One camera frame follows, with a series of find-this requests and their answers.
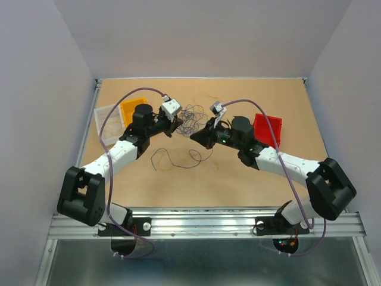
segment orange container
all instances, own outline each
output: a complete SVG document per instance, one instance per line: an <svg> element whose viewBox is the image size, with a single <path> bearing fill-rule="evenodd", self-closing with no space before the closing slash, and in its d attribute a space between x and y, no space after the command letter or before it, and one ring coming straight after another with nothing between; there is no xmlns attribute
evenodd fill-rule
<svg viewBox="0 0 381 286"><path fill-rule="evenodd" d="M135 107L139 104L147 103L145 97L140 97L135 100L125 100L119 104L120 119L124 123L124 128L132 122L132 114Z"/></svg>

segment black wire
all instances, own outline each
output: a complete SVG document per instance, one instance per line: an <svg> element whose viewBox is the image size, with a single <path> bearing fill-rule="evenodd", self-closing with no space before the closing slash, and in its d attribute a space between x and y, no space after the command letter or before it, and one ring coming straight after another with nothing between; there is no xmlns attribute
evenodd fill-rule
<svg viewBox="0 0 381 286"><path fill-rule="evenodd" d="M155 167L153 158L154 158L154 156L156 155L156 153L157 153L159 150L164 150L164 151L167 153L169 162L171 162L172 166L174 166L174 167L178 167L178 168L182 168L182 169L191 169L191 168L197 167L198 165L201 164L202 161L208 160L208 159L210 158L210 156L212 156L212 154L213 154L213 149L212 149L212 152L210 152L210 154L208 155L208 157L202 159L201 154L200 154L199 151L194 150L194 149L190 149L190 150L188 151L188 153L189 153L190 157L191 157L193 160L195 160L195 161L197 162L197 164L196 164L196 165L193 165L193 166L180 166L180 165L176 165L176 164L174 164L174 163L172 162L171 156L169 155L169 152L168 152L167 149L165 149L165 148L159 148L159 149L157 149L157 150L155 151L155 153L151 156L151 163L152 163L152 166L154 167L155 171L157 171L157 169L156 169L156 167ZM196 153L199 155L200 159L195 158L195 157L192 155L191 151L196 152Z"/></svg>

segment screw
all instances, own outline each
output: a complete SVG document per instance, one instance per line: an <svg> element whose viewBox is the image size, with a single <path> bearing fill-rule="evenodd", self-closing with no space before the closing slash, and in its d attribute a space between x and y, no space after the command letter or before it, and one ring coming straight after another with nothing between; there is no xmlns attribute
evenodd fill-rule
<svg viewBox="0 0 381 286"><path fill-rule="evenodd" d="M148 231L151 229L151 224L149 222L143 223L143 230Z"/></svg>

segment wooden table surface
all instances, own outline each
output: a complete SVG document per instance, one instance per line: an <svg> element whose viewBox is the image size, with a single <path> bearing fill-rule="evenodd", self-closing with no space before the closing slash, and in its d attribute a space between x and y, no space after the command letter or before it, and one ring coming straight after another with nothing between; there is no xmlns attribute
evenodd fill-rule
<svg viewBox="0 0 381 286"><path fill-rule="evenodd" d="M199 104L212 116L209 106L215 101L228 102L247 98L257 102L269 116L283 119L280 150L313 160L324 160L326 151L301 79L107 79L103 80L96 107L116 103L132 89L149 86L178 100L183 106ZM146 97L157 112L158 94L141 91L129 99ZM249 103L228 106L224 119L246 116L252 122L259 111ZM198 150L205 158L211 152L201 145L174 134L151 138L143 156L115 176L113 202L126 207L243 207L280 206L293 199L284 177L244 166L237 150L216 145L212 156L192 169L173 167L163 150L168 149L175 164L193 166L188 151ZM98 141L94 119L82 165L98 158L104 151ZM295 183L301 197L307 190Z"/></svg>

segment tangled wire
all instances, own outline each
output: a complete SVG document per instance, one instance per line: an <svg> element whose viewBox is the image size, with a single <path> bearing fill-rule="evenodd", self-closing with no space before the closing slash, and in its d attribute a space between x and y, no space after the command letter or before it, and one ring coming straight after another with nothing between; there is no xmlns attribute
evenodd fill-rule
<svg viewBox="0 0 381 286"><path fill-rule="evenodd" d="M179 118L183 120L183 124L177 128L176 132L185 137L190 137L193 133L199 131L209 119L204 113L204 108L198 104L188 104L186 108L181 111Z"/></svg>

